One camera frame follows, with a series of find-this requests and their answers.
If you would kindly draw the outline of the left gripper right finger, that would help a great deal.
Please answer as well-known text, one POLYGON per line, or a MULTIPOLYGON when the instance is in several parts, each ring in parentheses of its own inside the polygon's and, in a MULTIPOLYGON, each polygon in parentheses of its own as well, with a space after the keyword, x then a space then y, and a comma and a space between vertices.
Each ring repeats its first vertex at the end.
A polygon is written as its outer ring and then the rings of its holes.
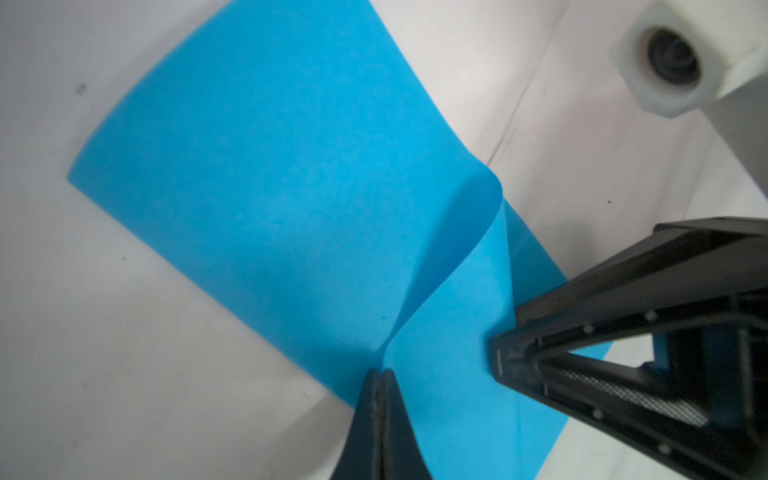
POLYGON ((383 420, 381 423, 381 478, 430 480, 395 373, 383 372, 383 420))

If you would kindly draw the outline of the blue square paper sheet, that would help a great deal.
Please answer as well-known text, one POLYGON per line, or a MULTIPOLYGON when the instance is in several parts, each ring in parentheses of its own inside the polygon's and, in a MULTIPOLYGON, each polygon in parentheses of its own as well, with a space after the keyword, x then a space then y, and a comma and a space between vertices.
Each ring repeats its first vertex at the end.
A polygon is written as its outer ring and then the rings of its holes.
POLYGON ((70 182, 346 402, 393 370, 436 479, 533 479, 566 420, 490 338, 564 276, 366 1, 234 1, 70 182))

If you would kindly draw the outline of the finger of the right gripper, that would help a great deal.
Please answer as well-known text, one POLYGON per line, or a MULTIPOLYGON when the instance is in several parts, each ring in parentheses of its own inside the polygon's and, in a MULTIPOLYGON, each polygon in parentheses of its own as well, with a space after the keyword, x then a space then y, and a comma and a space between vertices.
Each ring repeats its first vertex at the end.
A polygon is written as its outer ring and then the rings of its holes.
POLYGON ((515 310, 502 385, 691 479, 767 475, 767 223, 662 223, 515 310))

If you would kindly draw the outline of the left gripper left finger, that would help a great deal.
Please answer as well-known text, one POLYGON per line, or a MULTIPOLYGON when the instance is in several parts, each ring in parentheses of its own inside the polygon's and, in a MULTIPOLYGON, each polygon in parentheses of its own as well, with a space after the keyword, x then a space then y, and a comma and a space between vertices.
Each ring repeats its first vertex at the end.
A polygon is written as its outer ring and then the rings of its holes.
POLYGON ((381 478, 381 372, 370 370, 331 480, 381 478))

